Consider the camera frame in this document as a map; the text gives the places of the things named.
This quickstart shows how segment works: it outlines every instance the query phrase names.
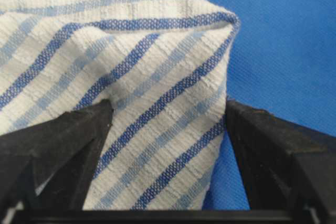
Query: blue fabric background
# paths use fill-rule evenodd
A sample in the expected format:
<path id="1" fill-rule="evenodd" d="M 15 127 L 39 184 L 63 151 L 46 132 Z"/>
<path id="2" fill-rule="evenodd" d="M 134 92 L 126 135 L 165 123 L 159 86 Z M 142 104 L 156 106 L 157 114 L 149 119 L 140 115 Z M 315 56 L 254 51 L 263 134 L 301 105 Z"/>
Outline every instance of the blue fabric background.
<path id="1" fill-rule="evenodd" d="M 209 0 L 234 11 L 241 30 L 228 95 L 336 135 L 336 0 Z M 221 147 L 204 208 L 247 209 L 230 141 Z"/>

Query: striped fabric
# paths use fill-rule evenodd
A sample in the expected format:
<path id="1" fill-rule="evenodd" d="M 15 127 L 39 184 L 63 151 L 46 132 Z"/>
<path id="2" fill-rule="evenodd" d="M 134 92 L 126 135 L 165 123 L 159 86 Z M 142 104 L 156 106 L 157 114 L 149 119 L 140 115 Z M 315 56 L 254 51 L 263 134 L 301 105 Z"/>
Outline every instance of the striped fabric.
<path id="1" fill-rule="evenodd" d="M 108 98 L 85 209 L 200 209 L 238 28 L 206 0 L 0 0 L 0 134 Z"/>

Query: light blue stripe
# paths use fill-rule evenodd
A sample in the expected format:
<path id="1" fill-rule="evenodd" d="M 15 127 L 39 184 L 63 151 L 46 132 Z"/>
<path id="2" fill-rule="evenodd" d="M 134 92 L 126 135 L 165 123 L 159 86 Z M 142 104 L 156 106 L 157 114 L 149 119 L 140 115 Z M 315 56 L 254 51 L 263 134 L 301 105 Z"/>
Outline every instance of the light blue stripe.
<path id="1" fill-rule="evenodd" d="M 91 9 L 99 9 L 100 7 L 110 6 L 117 3 L 134 3 L 139 1 L 145 0 L 89 0 L 69 5 L 48 6 L 40 8 L 19 8 L 12 11 L 31 13 L 42 16 L 58 16 L 84 12 Z"/>
<path id="2" fill-rule="evenodd" d="M 211 97 L 199 102 L 196 106 L 186 111 L 167 131 L 162 133 L 155 141 L 149 144 L 144 151 L 135 159 L 128 170 L 121 176 L 118 182 L 105 194 L 94 209 L 108 209 L 113 204 L 113 201 L 122 193 L 122 191 L 135 180 L 141 169 L 146 163 L 171 139 L 181 133 L 190 123 L 196 118 L 205 114 L 221 97 L 225 90 L 225 80 L 219 86 L 217 92 Z"/>
<path id="3" fill-rule="evenodd" d="M 84 53 L 77 57 L 65 73 L 59 78 L 50 90 L 39 98 L 34 106 L 32 106 L 24 115 L 17 119 L 9 131 L 26 127 L 34 118 L 39 116 L 45 108 L 69 87 L 71 82 L 89 63 L 95 60 L 97 55 L 101 53 L 105 47 L 113 42 L 114 37 L 108 35 L 96 40 Z"/>
<path id="4" fill-rule="evenodd" d="M 6 64 L 13 56 L 15 51 L 25 41 L 28 34 L 36 26 L 42 17 L 26 18 L 9 37 L 8 41 L 0 48 L 0 67 Z"/>
<path id="5" fill-rule="evenodd" d="M 193 48 L 193 46 L 201 39 L 204 32 L 195 32 L 184 38 L 178 46 L 172 51 L 168 58 L 155 70 L 155 72 L 127 97 L 116 102 L 115 115 L 123 111 L 128 105 L 134 102 L 139 97 L 142 97 L 149 91 L 153 85 L 164 78 Z"/>
<path id="6" fill-rule="evenodd" d="M 212 175 L 213 167 L 209 169 L 203 176 L 198 179 L 188 190 L 187 193 L 182 195 L 177 202 L 172 206 L 172 210 L 185 210 L 187 209 L 191 202 L 200 195 L 200 193 L 204 190 L 204 188 L 210 184 L 211 175 Z"/>

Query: fabric fold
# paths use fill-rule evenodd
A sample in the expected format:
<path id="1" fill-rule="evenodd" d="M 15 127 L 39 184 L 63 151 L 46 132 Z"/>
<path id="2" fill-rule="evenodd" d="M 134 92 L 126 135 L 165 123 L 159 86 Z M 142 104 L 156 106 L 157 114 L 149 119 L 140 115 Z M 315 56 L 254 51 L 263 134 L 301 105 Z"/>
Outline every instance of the fabric fold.
<path id="1" fill-rule="evenodd" d="M 239 29 L 206 0 L 0 0 L 0 134 L 108 98 L 85 209 L 201 209 Z"/>

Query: white cloth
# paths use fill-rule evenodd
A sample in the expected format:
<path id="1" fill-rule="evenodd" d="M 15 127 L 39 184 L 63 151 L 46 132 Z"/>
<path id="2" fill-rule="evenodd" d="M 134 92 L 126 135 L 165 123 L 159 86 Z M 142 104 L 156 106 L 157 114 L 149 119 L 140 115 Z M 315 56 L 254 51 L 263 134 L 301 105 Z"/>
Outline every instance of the white cloth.
<path id="1" fill-rule="evenodd" d="M 0 134 L 109 98 L 85 209 L 200 209 L 237 17 L 206 0 L 0 0 Z"/>

